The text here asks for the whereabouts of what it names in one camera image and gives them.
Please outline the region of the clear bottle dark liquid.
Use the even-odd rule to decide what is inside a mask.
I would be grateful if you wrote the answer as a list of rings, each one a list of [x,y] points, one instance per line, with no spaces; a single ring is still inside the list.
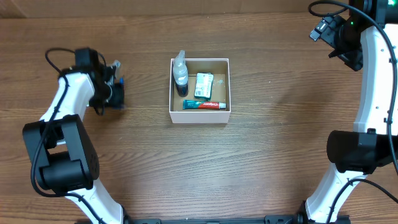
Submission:
[[[181,50],[173,62],[173,76],[177,93],[181,97],[188,95],[188,69],[185,61],[185,51]]]

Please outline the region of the red green toothpaste tube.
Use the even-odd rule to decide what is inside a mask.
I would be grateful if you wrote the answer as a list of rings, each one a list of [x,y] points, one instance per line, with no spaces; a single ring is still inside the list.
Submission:
[[[184,110],[190,110],[190,109],[223,110],[226,109],[226,103],[212,102],[212,101],[184,100],[182,108]]]

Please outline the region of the green white soap bar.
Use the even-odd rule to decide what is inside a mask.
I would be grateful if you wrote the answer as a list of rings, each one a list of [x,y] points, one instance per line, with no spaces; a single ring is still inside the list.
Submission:
[[[214,75],[211,73],[197,73],[194,97],[206,101],[211,100]]]

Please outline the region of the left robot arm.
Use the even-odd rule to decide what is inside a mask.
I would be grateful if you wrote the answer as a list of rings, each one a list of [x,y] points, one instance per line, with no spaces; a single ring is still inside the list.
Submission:
[[[50,107],[22,130],[32,187],[43,197],[69,199],[90,223],[130,223],[124,207],[100,181],[98,155],[83,125],[89,107],[99,116],[106,108],[123,109],[121,64],[106,63],[101,53],[88,47],[71,53],[74,65],[56,69],[58,90]]]

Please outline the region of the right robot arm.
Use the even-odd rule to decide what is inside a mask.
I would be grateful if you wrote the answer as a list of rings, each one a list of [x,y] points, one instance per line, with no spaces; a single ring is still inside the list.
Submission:
[[[397,164],[397,2],[350,1],[348,11],[320,14],[310,33],[354,71],[362,71],[359,109],[351,131],[330,133],[330,164],[317,189],[288,223],[349,223],[339,215],[354,188],[378,167]]]

